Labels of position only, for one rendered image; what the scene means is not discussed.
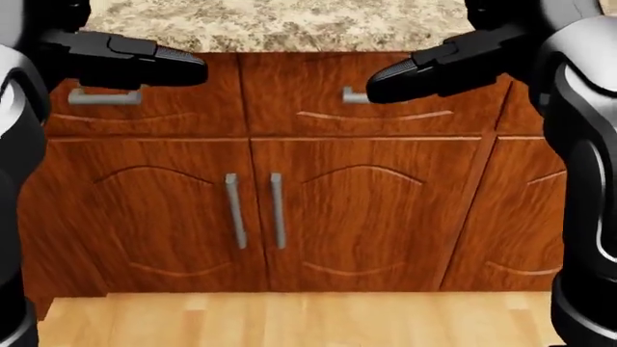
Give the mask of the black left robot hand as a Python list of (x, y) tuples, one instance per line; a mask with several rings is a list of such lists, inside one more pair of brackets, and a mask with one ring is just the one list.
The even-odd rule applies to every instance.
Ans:
[(136, 91), (141, 86), (205, 83), (207, 64), (186, 51), (118, 34), (51, 31), (42, 37), (45, 57), (63, 79), (82, 86)]

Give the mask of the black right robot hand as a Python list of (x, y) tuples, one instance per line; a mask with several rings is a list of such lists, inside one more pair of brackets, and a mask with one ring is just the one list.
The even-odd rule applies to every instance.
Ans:
[(365, 86), (367, 98), (390, 104), (490, 86), (520, 62), (517, 51), (529, 42), (530, 35), (512, 24), (451, 37), (373, 74)]

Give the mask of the wooden drawer front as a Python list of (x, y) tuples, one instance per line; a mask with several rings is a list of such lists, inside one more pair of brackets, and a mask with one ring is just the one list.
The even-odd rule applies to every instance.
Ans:
[(525, 84), (513, 80), (496, 123), (498, 135), (542, 135), (543, 119), (528, 100)]
[(511, 85), (389, 105), (342, 103), (342, 88), (363, 93), (368, 77), (402, 53), (240, 54), (250, 132), (261, 136), (477, 135), (493, 129)]
[(247, 135), (237, 55), (199, 54), (207, 62), (206, 83), (186, 88), (144, 87), (138, 105), (71, 105), (68, 95), (78, 87), (65, 80), (51, 94), (52, 115), (45, 126), (50, 136), (204, 137)]

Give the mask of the wooden cabinet door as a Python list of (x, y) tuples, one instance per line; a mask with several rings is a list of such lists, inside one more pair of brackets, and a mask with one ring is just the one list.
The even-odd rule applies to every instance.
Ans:
[(441, 289), (549, 290), (562, 264), (565, 181), (543, 138), (496, 138)]
[[(236, 173), (247, 248), (225, 176)], [(244, 140), (55, 139), (20, 198), (32, 294), (263, 291), (250, 148)]]
[[(251, 142), (274, 291), (436, 291), (469, 202), (478, 138)], [(286, 244), (270, 174), (282, 175)]]

